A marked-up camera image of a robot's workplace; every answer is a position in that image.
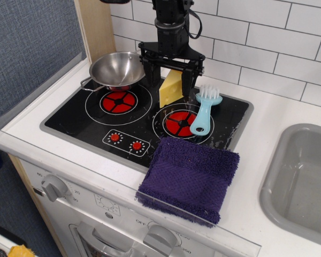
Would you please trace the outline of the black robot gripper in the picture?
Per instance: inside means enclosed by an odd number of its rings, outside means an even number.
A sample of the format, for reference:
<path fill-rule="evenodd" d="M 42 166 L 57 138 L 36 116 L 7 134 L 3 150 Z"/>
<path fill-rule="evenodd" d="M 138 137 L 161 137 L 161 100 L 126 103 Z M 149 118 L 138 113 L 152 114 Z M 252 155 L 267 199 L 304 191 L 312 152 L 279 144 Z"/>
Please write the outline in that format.
<path fill-rule="evenodd" d="M 150 86 L 158 86 L 161 67 L 182 71 L 182 95 L 188 96 L 196 79 L 203 74 L 205 56 L 189 46 L 193 37 L 187 25 L 157 28 L 158 41 L 141 42 L 141 62 Z"/>

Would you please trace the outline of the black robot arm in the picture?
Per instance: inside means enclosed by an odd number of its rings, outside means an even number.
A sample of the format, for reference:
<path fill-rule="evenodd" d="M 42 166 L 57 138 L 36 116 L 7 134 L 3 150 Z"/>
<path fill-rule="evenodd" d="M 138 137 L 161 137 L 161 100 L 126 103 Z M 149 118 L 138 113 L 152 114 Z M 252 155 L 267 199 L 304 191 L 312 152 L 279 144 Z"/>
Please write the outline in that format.
<path fill-rule="evenodd" d="M 189 16 L 198 18 L 190 8 L 193 1 L 153 1 L 156 11 L 156 42 L 141 42 L 140 60 L 149 85 L 157 86 L 161 79 L 161 67 L 182 72 L 182 95 L 188 96 L 198 76 L 203 74 L 205 56 L 189 46 L 189 39 L 201 36 L 189 32 Z"/>

